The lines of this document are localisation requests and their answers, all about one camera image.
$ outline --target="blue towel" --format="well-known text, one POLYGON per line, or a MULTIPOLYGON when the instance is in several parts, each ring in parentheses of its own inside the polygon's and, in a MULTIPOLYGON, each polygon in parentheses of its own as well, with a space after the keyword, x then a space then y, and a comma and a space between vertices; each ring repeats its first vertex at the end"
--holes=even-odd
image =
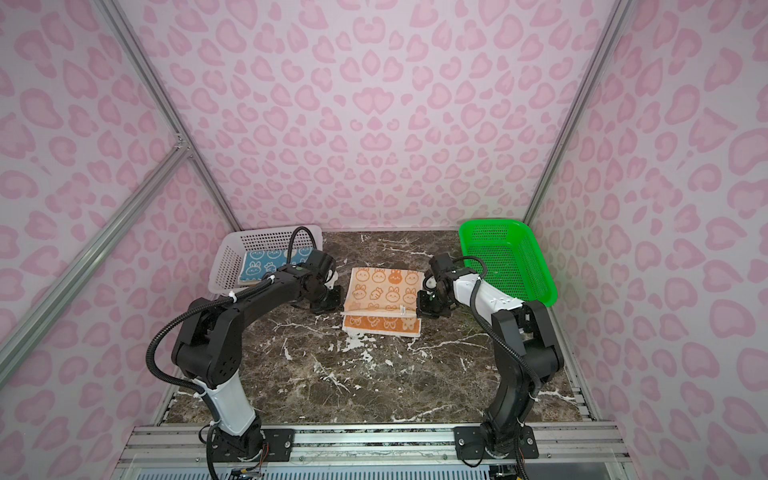
MULTIPOLYGON (((302 263, 310 256, 311 247, 293 250, 290 262, 293 265, 302 263)), ((243 257, 243 266, 240 268, 240 285, 258 283, 266 274, 272 273, 286 264, 288 250, 251 250, 243 257)))

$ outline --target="marble tabletop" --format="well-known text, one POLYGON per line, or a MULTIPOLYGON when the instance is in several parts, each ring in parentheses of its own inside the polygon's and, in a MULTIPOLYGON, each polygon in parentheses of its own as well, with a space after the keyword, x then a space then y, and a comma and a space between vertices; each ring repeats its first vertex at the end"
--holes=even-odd
MULTIPOLYGON (((455 231, 324 233, 346 291, 354 266, 426 270, 429 258, 459 256, 455 231)), ((468 308, 424 319, 418 339, 350 338, 338 313, 283 305, 243 334, 240 380, 264 423, 479 422, 498 388, 492 341, 468 308)), ((542 388, 529 422, 581 420, 565 371, 542 388)), ((182 389, 166 422, 210 415, 182 389)))

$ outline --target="pink leopard print wallpaper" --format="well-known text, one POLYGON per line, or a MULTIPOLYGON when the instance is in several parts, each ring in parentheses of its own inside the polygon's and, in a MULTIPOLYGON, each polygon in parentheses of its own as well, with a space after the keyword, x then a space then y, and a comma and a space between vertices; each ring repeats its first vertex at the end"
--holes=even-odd
POLYGON ((240 221, 525 214, 612 0, 126 0, 240 221))
MULTIPOLYGON (((0 391, 0 477, 108 478, 167 386, 147 371, 147 344, 210 295, 208 273, 227 233, 183 165, 0 391)), ((167 372, 176 335, 157 354, 167 372)))
POLYGON ((768 2, 645 0, 535 232, 647 480, 768 478, 768 2))
POLYGON ((87 0, 0 5, 0 344, 172 139, 87 0))

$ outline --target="plastic basket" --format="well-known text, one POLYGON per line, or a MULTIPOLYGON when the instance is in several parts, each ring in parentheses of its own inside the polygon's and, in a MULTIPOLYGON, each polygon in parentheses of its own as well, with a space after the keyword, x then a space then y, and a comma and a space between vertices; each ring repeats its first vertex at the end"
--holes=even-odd
MULTIPOLYGON (((485 279, 507 295, 523 301, 539 300, 552 306, 558 299, 541 248, 525 223, 510 219, 470 220, 458 229, 465 255, 482 259, 488 267, 485 279)), ((465 265, 479 271, 479 265, 465 265)))
MULTIPOLYGON (((323 248, 323 231, 317 225, 305 225, 315 237, 317 248, 323 248)), ((243 256, 248 250, 285 250, 288 240, 296 227, 264 228, 262 230, 246 230, 232 232, 221 242, 219 251, 210 269, 208 290, 217 295, 227 295, 230 291, 239 292, 246 286, 238 286, 240 268, 243 266, 243 256)), ((311 247, 310 236, 299 232, 293 241, 293 248, 311 247)))

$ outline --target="white basket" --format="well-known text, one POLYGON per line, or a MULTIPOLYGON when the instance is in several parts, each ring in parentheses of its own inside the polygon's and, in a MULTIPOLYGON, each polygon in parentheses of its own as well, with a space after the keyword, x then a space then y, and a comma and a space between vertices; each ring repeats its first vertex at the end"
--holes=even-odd
MULTIPOLYGON (((317 225, 305 225, 315 237, 318 250, 323 248, 323 231, 317 225)), ((232 232, 222 240, 216 253, 214 266, 210 269, 208 290, 217 295, 227 295, 244 290, 247 286, 238 286, 240 268, 243 266, 243 256, 248 250, 286 250, 288 240, 295 227, 264 228, 262 230, 246 230, 232 232)), ((293 241, 293 248, 311 247, 310 236, 299 232, 293 241)))

